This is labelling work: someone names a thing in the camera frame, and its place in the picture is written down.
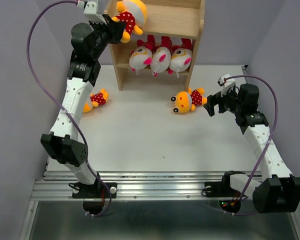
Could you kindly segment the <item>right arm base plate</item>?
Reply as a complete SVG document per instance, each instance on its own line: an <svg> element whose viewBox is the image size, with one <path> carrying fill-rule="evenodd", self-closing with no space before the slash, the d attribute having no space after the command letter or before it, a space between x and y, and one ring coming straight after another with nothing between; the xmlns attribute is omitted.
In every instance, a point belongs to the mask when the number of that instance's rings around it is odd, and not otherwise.
<svg viewBox="0 0 300 240"><path fill-rule="evenodd" d="M229 183L206 181L201 194L207 198L227 198L236 196L237 192L237 190L230 187Z"/></svg>

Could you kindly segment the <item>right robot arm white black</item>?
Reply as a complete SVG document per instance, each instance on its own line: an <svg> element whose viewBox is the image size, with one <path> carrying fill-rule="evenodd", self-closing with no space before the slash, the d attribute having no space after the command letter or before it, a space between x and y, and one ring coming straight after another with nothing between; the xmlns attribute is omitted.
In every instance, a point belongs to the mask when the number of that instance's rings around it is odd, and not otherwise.
<svg viewBox="0 0 300 240"><path fill-rule="evenodd" d="M259 88L245 83L223 83L222 90L207 98L204 108L210 116L229 111L248 141L258 162L262 181L254 173L226 171L221 181L206 182L202 191L206 197L231 197L234 194L252 199L258 213L292 213L300 202L300 177L296 177L284 163L276 145L269 138L271 131L266 116L258 111Z"/></svg>

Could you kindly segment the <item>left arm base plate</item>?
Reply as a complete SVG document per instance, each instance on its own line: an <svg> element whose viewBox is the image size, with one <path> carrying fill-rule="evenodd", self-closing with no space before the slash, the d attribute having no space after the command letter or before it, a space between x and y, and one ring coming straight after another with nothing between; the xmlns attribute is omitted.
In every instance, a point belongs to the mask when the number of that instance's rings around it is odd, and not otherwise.
<svg viewBox="0 0 300 240"><path fill-rule="evenodd" d="M82 184L80 182L69 183L68 186L72 189L73 199L112 199L117 197L118 184L116 182L105 183L109 190L98 181L92 185Z"/></svg>

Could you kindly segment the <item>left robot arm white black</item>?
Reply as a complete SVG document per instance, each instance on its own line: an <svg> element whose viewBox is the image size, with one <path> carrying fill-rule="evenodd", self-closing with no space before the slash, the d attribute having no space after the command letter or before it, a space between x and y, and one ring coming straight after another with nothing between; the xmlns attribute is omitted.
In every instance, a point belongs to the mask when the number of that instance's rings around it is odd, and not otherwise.
<svg viewBox="0 0 300 240"><path fill-rule="evenodd" d="M103 14L104 22L78 23L71 29L71 53L66 91L57 119L40 142L48 155L69 168L77 182L70 184L74 199L97 198L106 189L100 175L88 163L88 144L80 142L79 123L99 75L99 57L108 44L118 44L124 23Z"/></svg>

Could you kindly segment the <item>white pink plush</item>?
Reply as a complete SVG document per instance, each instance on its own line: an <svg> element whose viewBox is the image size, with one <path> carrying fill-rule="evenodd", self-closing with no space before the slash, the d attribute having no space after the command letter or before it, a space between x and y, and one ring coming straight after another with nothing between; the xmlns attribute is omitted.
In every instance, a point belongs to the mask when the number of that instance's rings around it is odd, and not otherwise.
<svg viewBox="0 0 300 240"><path fill-rule="evenodd" d="M139 70L149 66L152 62L153 50L156 45L155 37L151 34L147 36L147 41L138 39L136 41L137 48L131 52L129 58L129 66L137 75Z"/></svg>
<svg viewBox="0 0 300 240"><path fill-rule="evenodd" d="M193 56L192 41L188 38L182 38L181 42L181 45L172 46L172 54L168 66L168 73L170 75L176 73L177 77L179 77L179 73L189 68Z"/></svg>
<svg viewBox="0 0 300 240"><path fill-rule="evenodd" d="M150 68L152 75L157 76L168 69L171 62L172 41L169 36L161 37L161 44L156 46L152 54Z"/></svg>

